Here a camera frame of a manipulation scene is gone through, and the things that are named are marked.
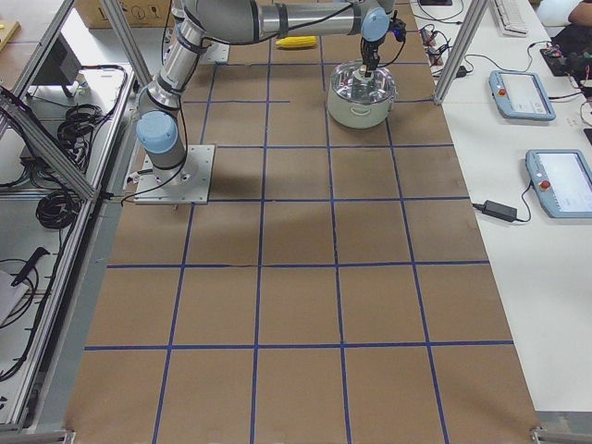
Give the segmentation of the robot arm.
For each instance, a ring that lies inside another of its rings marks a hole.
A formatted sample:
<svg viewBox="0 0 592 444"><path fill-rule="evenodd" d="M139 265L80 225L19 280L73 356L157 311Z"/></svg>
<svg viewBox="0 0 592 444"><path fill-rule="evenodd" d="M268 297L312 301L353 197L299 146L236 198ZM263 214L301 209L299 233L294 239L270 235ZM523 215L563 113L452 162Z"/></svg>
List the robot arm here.
<svg viewBox="0 0 592 444"><path fill-rule="evenodd" d="M183 1L166 59L138 99L138 142L152 164L151 187L164 190L190 178L189 147L179 134L182 96L201 58L228 60L233 47L270 40L358 35L368 74L380 66L379 46L388 34L405 40L405 25L392 1L281 3Z"/></svg>

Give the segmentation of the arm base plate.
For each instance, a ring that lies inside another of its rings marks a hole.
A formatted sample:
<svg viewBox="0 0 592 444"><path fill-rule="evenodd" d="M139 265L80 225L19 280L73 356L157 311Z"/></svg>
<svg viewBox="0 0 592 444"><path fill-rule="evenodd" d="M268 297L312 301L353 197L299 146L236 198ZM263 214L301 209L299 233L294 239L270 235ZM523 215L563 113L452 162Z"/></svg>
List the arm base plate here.
<svg viewBox="0 0 592 444"><path fill-rule="evenodd" d="M141 175L133 197L135 204L207 204L215 158L215 146L189 146L184 166L164 171L153 167L144 156L143 167L151 172Z"/></svg>

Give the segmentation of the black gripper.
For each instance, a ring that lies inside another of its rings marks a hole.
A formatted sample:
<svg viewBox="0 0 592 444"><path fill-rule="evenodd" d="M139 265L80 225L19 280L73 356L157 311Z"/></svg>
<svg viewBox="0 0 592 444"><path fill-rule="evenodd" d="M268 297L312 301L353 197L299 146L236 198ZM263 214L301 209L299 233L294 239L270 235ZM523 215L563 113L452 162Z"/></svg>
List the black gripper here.
<svg viewBox="0 0 592 444"><path fill-rule="evenodd" d="M365 78L371 78L371 70L367 65L378 65L380 62L378 49L381 44L381 39L376 41L361 40L361 56L364 64L363 71Z"/></svg>

